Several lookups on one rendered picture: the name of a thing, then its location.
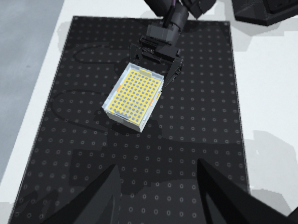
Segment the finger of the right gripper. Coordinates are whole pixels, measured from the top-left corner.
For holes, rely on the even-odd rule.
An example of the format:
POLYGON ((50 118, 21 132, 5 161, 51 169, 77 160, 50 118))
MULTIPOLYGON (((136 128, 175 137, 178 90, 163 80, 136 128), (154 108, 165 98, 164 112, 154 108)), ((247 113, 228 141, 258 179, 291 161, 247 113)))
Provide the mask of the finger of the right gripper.
POLYGON ((165 88, 169 85, 169 83, 171 83, 176 77, 178 77, 181 74, 182 65, 183 65, 183 62, 182 61, 177 60, 177 59, 174 59, 172 65, 170 67, 170 70, 169 70, 169 72, 168 72, 168 74, 166 76, 166 79, 165 79, 165 81, 163 83, 162 91, 161 92, 163 92, 165 90, 165 88), (173 75, 173 73, 175 73, 175 74, 173 75), (172 78, 171 78, 171 76, 172 76, 172 78))
POLYGON ((143 57, 142 57, 142 54, 140 52, 138 45, 130 43, 130 63, 138 66, 140 64, 142 58, 143 57))

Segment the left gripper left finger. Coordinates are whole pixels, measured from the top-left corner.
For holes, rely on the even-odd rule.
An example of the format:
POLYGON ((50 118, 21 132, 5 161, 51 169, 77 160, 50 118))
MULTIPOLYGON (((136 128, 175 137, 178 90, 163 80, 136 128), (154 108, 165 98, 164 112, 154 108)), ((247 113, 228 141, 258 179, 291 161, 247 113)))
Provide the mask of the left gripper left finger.
POLYGON ((118 165, 112 164, 77 197, 41 224, 118 224, 120 195, 118 165))

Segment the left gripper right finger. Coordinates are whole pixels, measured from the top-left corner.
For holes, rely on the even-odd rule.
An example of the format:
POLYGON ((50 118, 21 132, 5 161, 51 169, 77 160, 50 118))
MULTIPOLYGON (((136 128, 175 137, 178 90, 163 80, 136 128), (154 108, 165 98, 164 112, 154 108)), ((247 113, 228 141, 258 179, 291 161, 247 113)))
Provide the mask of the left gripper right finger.
POLYGON ((197 182, 207 224, 298 224, 244 191, 205 159, 197 160, 197 182))

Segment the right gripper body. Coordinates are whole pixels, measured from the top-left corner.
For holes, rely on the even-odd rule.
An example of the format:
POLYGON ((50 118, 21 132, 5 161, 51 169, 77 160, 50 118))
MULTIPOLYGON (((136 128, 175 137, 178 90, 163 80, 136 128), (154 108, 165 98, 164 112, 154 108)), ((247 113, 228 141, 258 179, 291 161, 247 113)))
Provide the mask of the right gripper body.
MULTIPOLYGON (((164 21, 160 21, 160 23, 152 22, 151 25, 164 28, 163 23, 164 21)), ((149 38, 141 35, 139 43, 143 46, 142 50, 141 47, 138 47, 140 49, 142 57, 159 64, 161 63, 162 59, 165 59, 167 61, 171 60, 170 62, 172 63, 174 59, 177 59, 184 63, 184 60, 181 58, 181 49, 175 47, 181 35, 181 32, 178 31, 179 28, 175 24, 169 24, 165 29, 173 31, 171 40, 168 42, 153 39, 154 37, 149 38)))

